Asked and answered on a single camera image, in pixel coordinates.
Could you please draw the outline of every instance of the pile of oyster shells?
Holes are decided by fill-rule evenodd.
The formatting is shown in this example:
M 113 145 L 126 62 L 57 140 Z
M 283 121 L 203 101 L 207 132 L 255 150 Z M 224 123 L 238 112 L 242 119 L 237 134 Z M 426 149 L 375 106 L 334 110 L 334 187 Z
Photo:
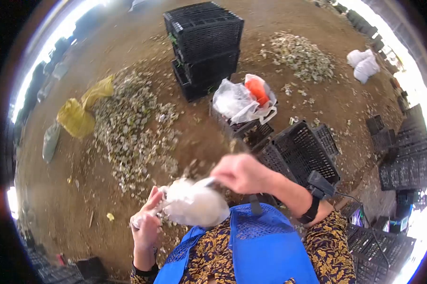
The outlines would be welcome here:
M 172 179 L 178 172 L 178 162 L 171 152 L 181 132 L 171 126 L 179 114 L 174 104 L 157 103 L 157 96 L 150 91 L 152 75 L 133 66 L 119 71 L 113 82 L 114 94 L 97 100 L 93 108 L 94 142 L 106 146 L 112 175 L 122 192 L 154 181 L 149 166 L 159 167 Z
M 294 76 L 303 82 L 314 81 L 315 84 L 334 77 L 333 56 L 324 54 L 316 44 L 307 38 L 285 31 L 275 32 L 270 39 L 275 65 L 285 64 L 295 71 Z

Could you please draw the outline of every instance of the hand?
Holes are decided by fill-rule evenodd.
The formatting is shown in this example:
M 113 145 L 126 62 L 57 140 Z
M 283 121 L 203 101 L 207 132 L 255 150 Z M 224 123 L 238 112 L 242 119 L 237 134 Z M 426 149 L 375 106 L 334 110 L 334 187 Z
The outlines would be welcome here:
M 156 216 L 149 215 L 149 211 L 157 206 L 163 197 L 163 192 L 159 192 L 154 186 L 150 192 L 148 201 L 141 210 L 130 218 L 131 233 L 135 248 L 144 251 L 152 248 L 157 241 L 158 232 L 160 230 L 160 220 Z M 134 218 L 142 218 L 140 229 L 133 226 L 131 220 Z
M 226 155 L 210 172 L 210 176 L 239 194 L 270 193 L 278 175 L 248 154 Z

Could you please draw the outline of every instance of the yellow sack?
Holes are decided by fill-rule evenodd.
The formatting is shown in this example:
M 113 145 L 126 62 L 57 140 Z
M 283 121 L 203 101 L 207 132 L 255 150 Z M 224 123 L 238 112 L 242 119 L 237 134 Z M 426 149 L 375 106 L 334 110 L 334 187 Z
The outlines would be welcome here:
M 87 92 L 81 97 L 81 103 L 83 104 L 83 109 L 88 109 L 98 98 L 110 97 L 113 95 L 113 80 L 114 75 L 111 75 L 107 78 L 104 78 L 102 81 L 97 82 L 92 88 L 87 90 Z
M 83 138 L 94 131 L 96 120 L 76 99 L 68 99 L 57 113 L 59 122 L 72 137 Z

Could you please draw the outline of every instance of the cable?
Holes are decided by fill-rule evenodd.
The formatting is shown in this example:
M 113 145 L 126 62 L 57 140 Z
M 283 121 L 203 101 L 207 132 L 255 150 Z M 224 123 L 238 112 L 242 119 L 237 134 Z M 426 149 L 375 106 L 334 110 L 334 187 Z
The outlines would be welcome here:
M 349 198 L 351 198 L 351 199 L 355 200 L 356 202 L 360 203 L 360 209 L 361 209 L 361 210 L 362 210 L 362 212 L 363 212 L 363 216 L 364 216 L 364 218 L 365 218 L 366 222 L 368 223 L 368 225 L 370 226 L 370 229 L 371 229 L 371 232 L 373 233 L 373 237 L 374 237 L 374 240 L 376 241 L 377 247 L 379 248 L 380 252 L 381 252 L 381 253 L 382 253 L 382 255 L 384 256 L 385 261 L 387 262 L 387 266 L 388 266 L 387 268 L 389 269 L 389 268 L 390 268 L 390 261 L 388 260 L 387 256 L 385 255 L 384 251 L 382 250 L 382 248 L 381 248 L 381 244 L 377 241 L 377 237 L 376 237 L 376 234 L 374 233 L 374 229 L 371 227 L 371 223 L 369 222 L 368 218 L 366 217 L 366 214 L 365 214 L 365 208 L 364 208 L 364 206 L 363 206 L 363 203 L 362 203 L 362 202 L 360 202 L 360 201 L 358 201 L 358 199 L 357 199 L 357 198 L 355 198 L 355 197 L 353 197 L 353 196 L 350 196 L 350 195 L 347 195 L 347 194 L 344 194 L 344 193 L 341 193 L 341 192 L 336 192 L 336 194 L 341 195 L 341 196 L 344 196 L 344 197 L 349 197 Z

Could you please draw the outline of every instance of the wooden stick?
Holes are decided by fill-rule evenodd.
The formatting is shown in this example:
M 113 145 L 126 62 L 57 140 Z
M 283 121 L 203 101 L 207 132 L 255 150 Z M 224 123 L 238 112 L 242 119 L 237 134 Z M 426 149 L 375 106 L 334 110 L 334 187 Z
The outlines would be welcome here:
M 89 222 L 89 228 L 92 226 L 92 220 L 94 219 L 94 211 L 92 210 L 91 220 Z

